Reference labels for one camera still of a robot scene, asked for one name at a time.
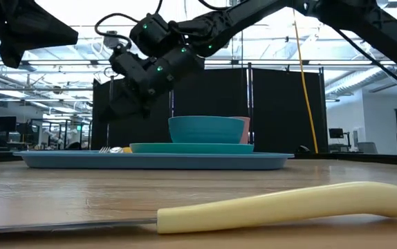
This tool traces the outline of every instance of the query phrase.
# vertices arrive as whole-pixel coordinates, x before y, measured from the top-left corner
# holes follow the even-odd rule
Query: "kitchen knife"
[[[185,207],[162,208],[154,219],[0,227],[0,233],[157,224],[160,234],[204,232],[346,214],[397,218],[397,186],[352,182],[307,187]]]

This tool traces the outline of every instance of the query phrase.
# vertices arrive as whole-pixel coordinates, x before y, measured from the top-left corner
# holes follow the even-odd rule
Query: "knife handle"
[[[157,211],[160,234],[242,228],[345,214],[397,217],[397,186],[352,182]]]

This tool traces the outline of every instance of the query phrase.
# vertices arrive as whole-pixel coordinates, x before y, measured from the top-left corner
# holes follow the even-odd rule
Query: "desk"
[[[397,185],[397,165],[290,160],[279,171],[236,172],[47,170],[0,163],[0,225],[152,217],[159,208],[347,181]],[[0,236],[0,248],[397,248],[397,220],[379,216],[198,234],[154,231],[147,226]]]

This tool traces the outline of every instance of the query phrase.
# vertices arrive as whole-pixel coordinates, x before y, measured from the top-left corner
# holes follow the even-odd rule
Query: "fork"
[[[121,147],[102,147],[99,151],[99,153],[101,154],[105,154],[105,153],[123,153],[123,148]]]

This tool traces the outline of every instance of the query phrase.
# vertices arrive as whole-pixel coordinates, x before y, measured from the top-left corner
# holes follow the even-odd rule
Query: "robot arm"
[[[78,33],[34,0],[0,0],[0,56],[18,68],[26,50],[77,43]]]
[[[122,46],[110,58],[112,69],[125,76],[101,120],[149,114],[156,98],[174,83],[204,70],[204,57],[217,52],[238,32],[284,7],[316,17],[335,30],[350,30],[397,63],[397,20],[376,0],[246,0],[182,22],[166,22],[148,14],[131,30],[130,38],[145,60]]]

